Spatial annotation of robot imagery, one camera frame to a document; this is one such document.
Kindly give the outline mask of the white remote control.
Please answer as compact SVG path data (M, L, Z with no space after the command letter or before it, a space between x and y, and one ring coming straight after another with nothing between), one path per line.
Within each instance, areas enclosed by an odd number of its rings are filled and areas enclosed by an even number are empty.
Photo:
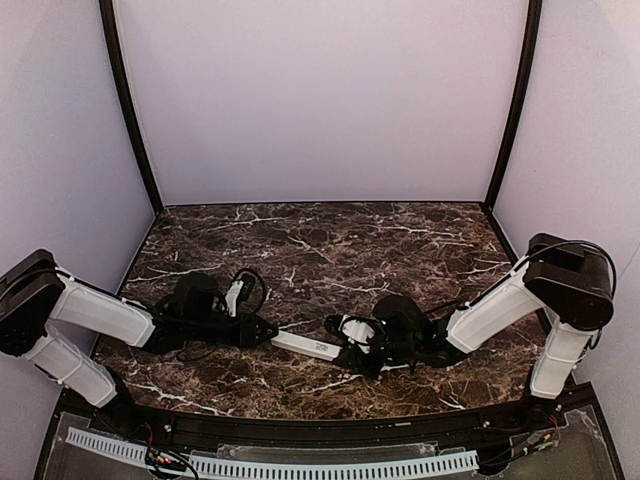
M301 335L280 330L271 339L275 347L303 354L312 358L332 362L341 352L341 347L335 344L314 340Z

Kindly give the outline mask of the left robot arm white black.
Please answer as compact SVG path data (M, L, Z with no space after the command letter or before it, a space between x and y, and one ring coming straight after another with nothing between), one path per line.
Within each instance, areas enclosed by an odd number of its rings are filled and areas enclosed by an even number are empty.
M105 408L124 398L125 388L53 321L153 354L179 350L188 341L253 348L278 334L258 309L240 308L263 285L251 269L238 271L227 290L209 275L189 272L170 294L148 306L76 278L49 251L39 249L1 277L1 351L32 362L89 404Z

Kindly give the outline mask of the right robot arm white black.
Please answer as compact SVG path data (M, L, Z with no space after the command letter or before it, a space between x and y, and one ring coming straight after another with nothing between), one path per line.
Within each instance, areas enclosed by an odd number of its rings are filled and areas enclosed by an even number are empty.
M616 288L615 264L602 247L539 233L501 279L473 300L446 303L451 312L439 319L407 296L388 295L372 317L331 315L325 328L342 342L334 364L376 379L385 366L456 365L516 321L548 309L557 319L523 399L547 405L611 321Z

